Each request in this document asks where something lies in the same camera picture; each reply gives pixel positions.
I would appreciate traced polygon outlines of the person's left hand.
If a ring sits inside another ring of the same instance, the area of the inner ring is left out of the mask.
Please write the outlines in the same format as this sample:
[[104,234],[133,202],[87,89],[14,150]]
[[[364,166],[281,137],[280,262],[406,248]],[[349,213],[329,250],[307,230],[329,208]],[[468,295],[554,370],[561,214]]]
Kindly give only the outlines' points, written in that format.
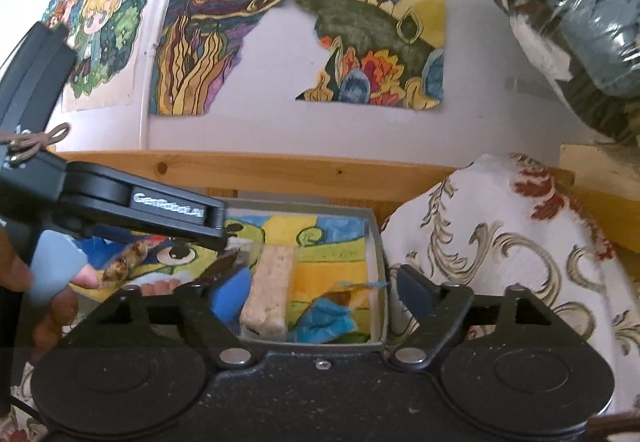
[[76,319],[79,302],[72,287],[96,289],[99,272],[67,236],[47,231],[36,246],[35,266],[18,255],[8,230],[1,228],[1,286],[24,295],[17,306],[21,324],[17,327],[14,355],[34,364],[63,337],[63,328]]

